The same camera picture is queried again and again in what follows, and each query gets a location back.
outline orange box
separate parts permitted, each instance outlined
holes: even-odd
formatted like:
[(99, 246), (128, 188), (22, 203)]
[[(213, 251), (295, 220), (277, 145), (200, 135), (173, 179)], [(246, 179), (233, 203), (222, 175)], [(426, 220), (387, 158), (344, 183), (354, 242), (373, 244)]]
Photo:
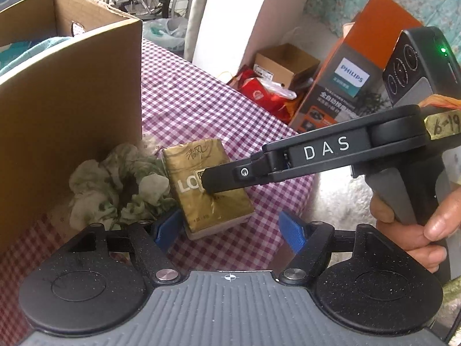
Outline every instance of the orange box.
[(345, 38), (324, 61), (290, 127), (298, 132), (319, 128), (309, 112), (328, 123), (343, 122), (390, 107), (382, 93), (382, 73), (400, 32), (421, 23), (393, 0), (368, 0)]

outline small cardboard box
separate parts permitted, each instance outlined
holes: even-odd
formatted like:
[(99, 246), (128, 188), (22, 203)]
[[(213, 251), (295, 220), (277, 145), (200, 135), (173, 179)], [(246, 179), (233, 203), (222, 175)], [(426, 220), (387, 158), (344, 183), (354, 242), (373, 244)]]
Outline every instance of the small cardboard box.
[(85, 33), (0, 77), (0, 253), (69, 193), (84, 160), (141, 139), (137, 18), (96, 0), (22, 0), (0, 12), (0, 47)]
[(393, 0), (369, 0), (330, 52), (290, 127), (306, 132), (389, 108), (383, 70), (400, 32), (418, 26)]
[(266, 48), (256, 54), (253, 70), (258, 75), (292, 89), (312, 76), (320, 61), (292, 44)]

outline open cardboard box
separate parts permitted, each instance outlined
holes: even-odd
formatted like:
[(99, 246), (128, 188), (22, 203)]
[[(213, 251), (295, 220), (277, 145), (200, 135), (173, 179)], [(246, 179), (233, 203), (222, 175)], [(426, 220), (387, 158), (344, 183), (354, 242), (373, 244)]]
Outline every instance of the open cardboard box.
[(96, 0), (22, 0), (0, 47), (73, 36), (0, 77), (0, 253), (69, 194), (84, 160), (141, 139), (141, 21)]
[(292, 89), (299, 80), (314, 74), (320, 61), (292, 44), (286, 43), (260, 50), (253, 70), (258, 75)]

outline crosshair mark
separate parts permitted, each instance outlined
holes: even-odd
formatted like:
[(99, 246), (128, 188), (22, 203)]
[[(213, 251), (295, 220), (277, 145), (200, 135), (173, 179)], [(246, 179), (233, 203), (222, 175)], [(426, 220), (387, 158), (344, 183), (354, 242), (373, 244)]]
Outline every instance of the crosshair mark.
[(225, 276), (222, 276), (221, 278), (224, 278), (228, 281), (233, 281), (235, 280), (236, 278), (239, 278), (237, 277), (235, 274), (232, 274), (232, 273), (229, 273), (229, 274), (226, 274)]

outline hand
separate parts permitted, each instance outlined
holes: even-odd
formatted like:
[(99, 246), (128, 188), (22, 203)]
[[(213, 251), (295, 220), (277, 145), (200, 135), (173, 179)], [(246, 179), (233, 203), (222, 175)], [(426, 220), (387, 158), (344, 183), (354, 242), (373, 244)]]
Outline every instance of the hand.
[(434, 273), (447, 257), (446, 249), (430, 242), (443, 239), (461, 224), (461, 188), (452, 192), (439, 205), (425, 226), (402, 225), (395, 220), (393, 210), (376, 194), (370, 202), (370, 212), (377, 219), (376, 228), (415, 260)]

